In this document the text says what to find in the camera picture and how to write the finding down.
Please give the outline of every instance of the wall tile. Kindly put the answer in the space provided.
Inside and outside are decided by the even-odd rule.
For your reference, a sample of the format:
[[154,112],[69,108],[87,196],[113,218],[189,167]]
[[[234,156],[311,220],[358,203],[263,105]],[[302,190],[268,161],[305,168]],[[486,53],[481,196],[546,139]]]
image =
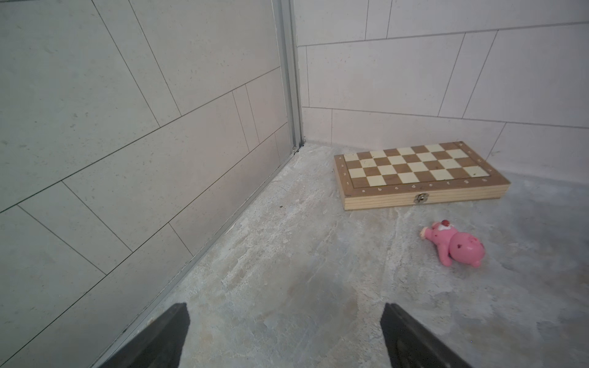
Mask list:
[[389,28],[392,0],[370,0],[368,3],[368,20],[366,21],[366,39],[386,38]]
[[299,52],[299,95],[301,106],[309,106],[309,75],[307,74],[307,46],[297,47]]
[[62,182],[20,206],[104,273],[112,271],[131,254]]
[[2,364],[104,274],[18,206],[0,213],[0,244]]
[[280,65],[266,0],[131,3],[182,114]]
[[331,144],[331,109],[303,107],[305,140]]
[[297,0],[297,44],[313,45],[364,39],[368,0]]
[[462,118],[496,33],[476,32],[464,36],[439,116]]
[[464,117],[589,127],[588,59],[589,24],[499,31]]
[[465,141],[485,158],[503,126],[500,122],[333,110],[333,143],[385,150]]
[[500,170],[589,184],[589,130],[507,124],[489,163]]
[[229,93],[65,183],[135,250],[246,154]]
[[174,217],[170,224],[197,254],[280,165],[271,135]]
[[92,2],[0,12],[1,211],[158,125]]
[[278,156],[280,163],[285,162],[293,152],[293,140],[290,137],[290,127],[287,123],[282,125],[280,129],[274,133],[276,137],[276,147],[278,148]]
[[585,0],[397,0],[388,37],[589,20]]
[[260,141],[286,123],[281,73],[278,68],[246,84]]
[[164,226],[4,367],[90,366],[190,259]]
[[233,98],[235,99],[235,105],[239,113],[243,134],[246,136],[247,148],[251,152],[260,144],[260,141],[257,137],[256,123],[254,122],[254,115],[252,114],[250,98],[247,96],[246,86],[242,85],[238,89],[234,89]]
[[438,115],[461,42],[444,35],[307,47],[310,105]]
[[158,123],[164,125],[178,118],[180,111],[129,1],[95,0],[94,3]]

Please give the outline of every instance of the chessboard's front side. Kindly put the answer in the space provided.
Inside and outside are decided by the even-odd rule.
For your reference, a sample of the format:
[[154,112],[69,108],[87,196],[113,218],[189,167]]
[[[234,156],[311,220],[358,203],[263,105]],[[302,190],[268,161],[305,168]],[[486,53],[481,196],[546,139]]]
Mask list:
[[509,181],[464,142],[335,156],[345,209],[500,198]]

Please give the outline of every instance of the toy head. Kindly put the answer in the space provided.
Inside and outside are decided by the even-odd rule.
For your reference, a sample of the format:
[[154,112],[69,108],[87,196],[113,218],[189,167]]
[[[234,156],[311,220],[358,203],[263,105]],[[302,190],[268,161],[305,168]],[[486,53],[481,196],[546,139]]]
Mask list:
[[474,267],[479,267],[485,257],[485,247],[469,233],[454,234],[450,239],[449,251],[454,260]]

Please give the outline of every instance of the white square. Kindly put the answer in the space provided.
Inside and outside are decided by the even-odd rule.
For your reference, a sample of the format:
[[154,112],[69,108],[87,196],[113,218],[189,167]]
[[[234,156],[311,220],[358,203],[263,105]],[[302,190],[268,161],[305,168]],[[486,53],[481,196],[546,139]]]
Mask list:
[[418,153],[417,157],[419,157],[419,159],[421,161],[435,161],[435,160],[437,160],[437,158],[429,152]]
[[409,165],[409,168],[414,173],[417,173],[418,171],[428,171],[429,170],[427,167],[425,167],[424,163],[408,163],[407,165]]
[[389,161],[391,162],[391,165],[400,165],[407,163],[403,156],[389,156]]
[[395,170],[395,168],[393,167],[393,165],[384,165],[384,166],[379,166],[378,170],[380,171],[380,173],[382,175],[392,175],[392,174],[396,174],[397,171]]
[[414,155],[415,151],[411,147],[397,148],[397,151],[402,155]]
[[444,168],[459,168],[462,167],[460,164],[453,158],[444,158],[443,160],[438,160],[439,163],[442,164]]
[[384,151],[370,151],[370,154],[372,155],[372,158],[386,157]]
[[427,148],[429,152],[445,151],[445,149],[443,149],[439,144],[428,144],[425,146],[425,148]]
[[466,171],[468,173],[468,175],[471,176],[471,178],[481,177],[481,176],[489,176],[489,173],[486,172],[480,166],[469,166],[469,167],[465,167],[464,168],[464,171]]
[[343,155],[343,159],[346,161],[357,161],[359,160],[358,155],[355,153],[346,153]]
[[452,180],[454,179],[453,176],[450,175],[448,170],[440,169],[440,170],[431,170],[430,173],[436,178],[436,180]]
[[381,175],[368,176],[368,177],[366,177],[366,179],[368,179],[368,184],[370,184],[371,187],[378,187],[381,185],[386,185],[385,179],[383,179],[383,177]]
[[403,182],[403,184],[419,182],[419,179],[417,179],[417,176],[415,176],[414,173],[400,173],[397,175],[399,176],[399,179],[401,179],[401,182]]
[[351,168],[348,171],[350,172],[350,178],[363,178],[366,176],[362,168]]
[[458,150],[448,150],[446,151],[450,157],[452,158],[462,158],[462,157],[468,157],[468,155],[466,153],[464,153],[464,151],[462,151],[461,149]]
[[360,160],[360,165],[362,165],[362,167],[374,167],[376,166],[376,162],[374,162],[374,159],[372,158],[365,158],[364,160]]

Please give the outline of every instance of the pink plastic toy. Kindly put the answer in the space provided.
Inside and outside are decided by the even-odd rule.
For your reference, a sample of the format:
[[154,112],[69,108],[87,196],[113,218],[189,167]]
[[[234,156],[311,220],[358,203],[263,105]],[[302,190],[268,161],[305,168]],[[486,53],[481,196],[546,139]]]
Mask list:
[[431,228],[424,227],[419,236],[436,244],[438,257],[445,266],[452,265],[452,257],[458,262],[479,267],[485,257],[482,243],[469,233],[459,233],[448,220],[433,223]]

